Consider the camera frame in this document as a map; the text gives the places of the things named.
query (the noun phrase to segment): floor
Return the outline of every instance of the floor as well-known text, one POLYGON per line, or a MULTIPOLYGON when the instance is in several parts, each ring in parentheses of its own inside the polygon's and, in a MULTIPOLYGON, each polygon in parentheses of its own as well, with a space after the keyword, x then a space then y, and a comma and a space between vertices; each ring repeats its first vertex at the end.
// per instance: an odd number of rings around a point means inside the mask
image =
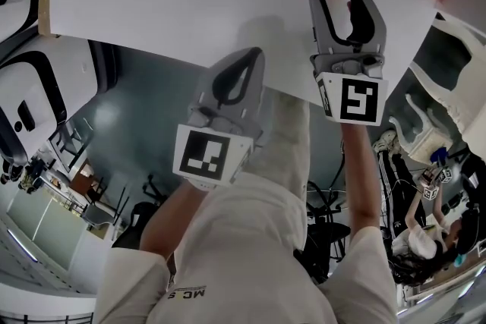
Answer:
MULTIPOLYGON (((454 42, 454 38, 441 34, 432 29, 415 60, 438 83, 452 89, 467 53, 454 42)), ((175 134, 177 125, 187 120, 188 104, 203 68, 133 49, 118 47, 116 50, 119 63, 117 86, 96 96, 74 116, 73 121, 80 123, 86 118, 94 129, 88 158, 96 175, 109 182, 106 195, 113 205, 116 205, 123 187, 127 187, 125 193, 129 193, 130 200, 123 212, 126 219, 135 203, 150 201, 142 191, 148 174, 154 174, 163 193, 169 194, 177 187, 179 178, 172 173, 175 134)), ((421 88, 412 72, 407 71, 387 101, 382 125, 370 127, 372 140, 392 127, 387 120, 390 115, 400 119, 408 134, 414 126, 420 128, 418 116, 406 105, 405 93, 411 93, 423 108, 432 106, 436 116, 446 122, 455 137, 458 136, 445 109, 421 88)), ((267 130, 270 128, 270 100, 270 94, 265 92, 260 120, 267 130)), ((340 141, 339 125, 328 121, 321 107, 311 105, 310 178, 322 188, 329 187, 341 162, 340 141)), ((409 168, 416 170, 423 166, 409 161, 409 168)), ((334 188, 343 187, 341 175, 334 188)), ((455 193, 456 188, 451 188, 447 197, 455 193)), ((309 197, 312 203, 320 202, 315 193, 310 193, 309 197)))

